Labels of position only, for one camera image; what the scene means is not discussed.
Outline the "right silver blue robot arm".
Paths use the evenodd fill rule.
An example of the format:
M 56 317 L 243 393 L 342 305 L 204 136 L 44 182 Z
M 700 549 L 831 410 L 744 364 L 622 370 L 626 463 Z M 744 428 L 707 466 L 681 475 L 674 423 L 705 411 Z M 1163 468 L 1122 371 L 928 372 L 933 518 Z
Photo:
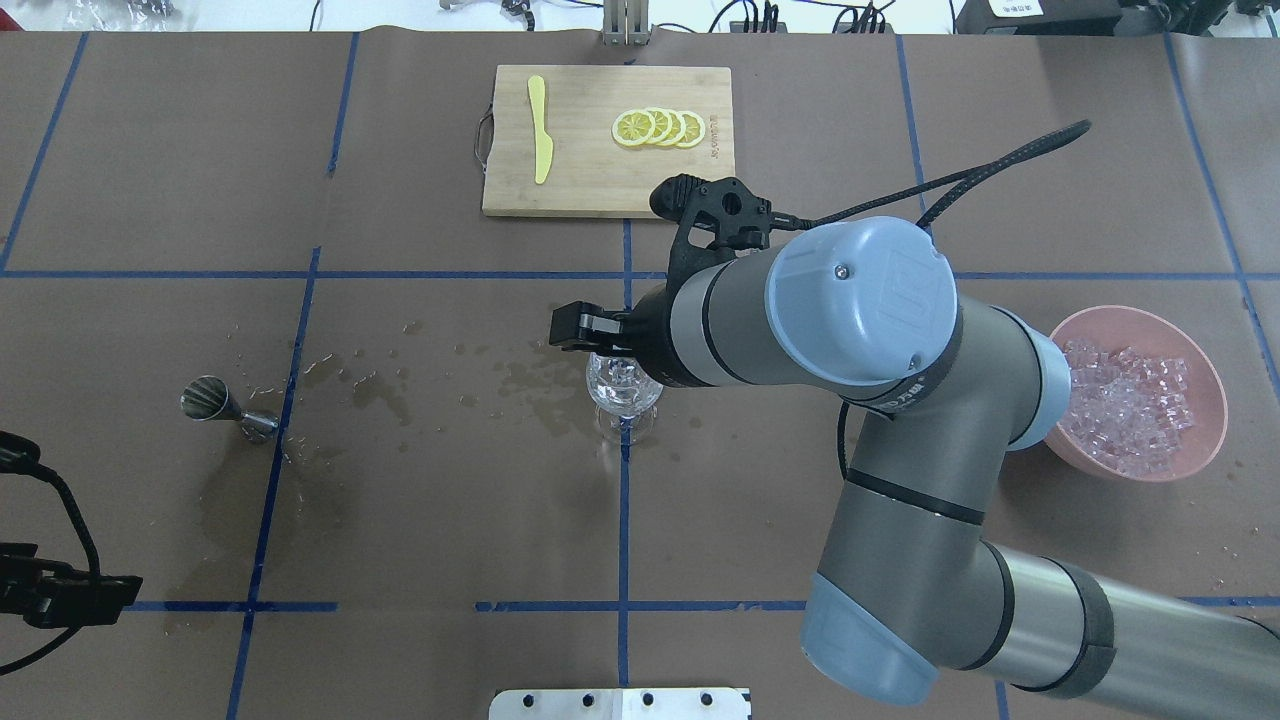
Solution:
M 983 537 L 1005 456 L 1061 419 L 1070 370 L 961 296 L 911 222 L 680 222 L 662 287 L 558 307 L 549 343 L 672 388 L 810 386 L 865 411 L 801 629 L 832 682 L 911 706 L 954 669 L 1156 717 L 1277 716 L 1276 629 Z

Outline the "white arm mounting base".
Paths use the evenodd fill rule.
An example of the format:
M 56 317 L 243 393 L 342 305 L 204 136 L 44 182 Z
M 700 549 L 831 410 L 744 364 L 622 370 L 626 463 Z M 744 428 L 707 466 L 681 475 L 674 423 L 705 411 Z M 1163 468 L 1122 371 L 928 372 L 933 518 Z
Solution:
M 732 687 L 502 691 L 489 719 L 753 719 L 746 689 Z

